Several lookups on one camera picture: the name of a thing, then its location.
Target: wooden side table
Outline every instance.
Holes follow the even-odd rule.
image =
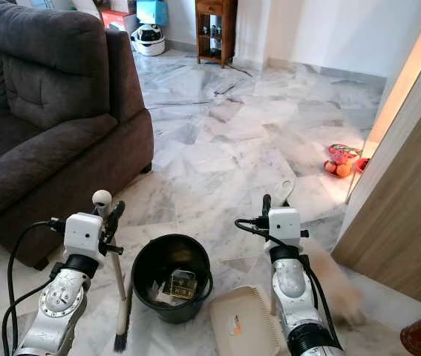
[[[220,34],[213,33],[210,16],[217,16],[215,20],[221,26]],[[237,0],[195,0],[198,63],[201,59],[214,61],[225,68],[227,59],[235,52],[236,16]],[[215,46],[218,42],[221,43],[219,48]]]

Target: orange ball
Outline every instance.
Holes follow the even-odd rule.
[[[336,169],[337,175],[342,178],[348,176],[351,171],[352,169],[349,165],[338,165]]]
[[[327,161],[324,165],[324,169],[329,173],[334,173],[334,171],[337,169],[337,165],[331,161]]]

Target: black plastic bucket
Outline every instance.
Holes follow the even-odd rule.
[[[179,306],[163,306],[154,301],[154,281],[158,285],[168,280],[177,269],[195,273],[198,286],[195,296]],[[131,272],[134,293],[141,302],[154,309],[167,323],[183,323],[192,319],[213,288],[210,261],[203,246],[195,239],[170,234],[149,241],[137,255]]]

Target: sofa armrest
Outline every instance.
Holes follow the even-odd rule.
[[[0,212],[116,126],[116,119],[108,114],[70,120],[41,132],[0,156]]]
[[[105,33],[108,45],[110,113],[120,122],[127,122],[144,109],[129,35],[108,28]]]

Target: blue box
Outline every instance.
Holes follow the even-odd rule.
[[[142,24],[167,24],[167,2],[159,0],[137,0],[136,15]]]

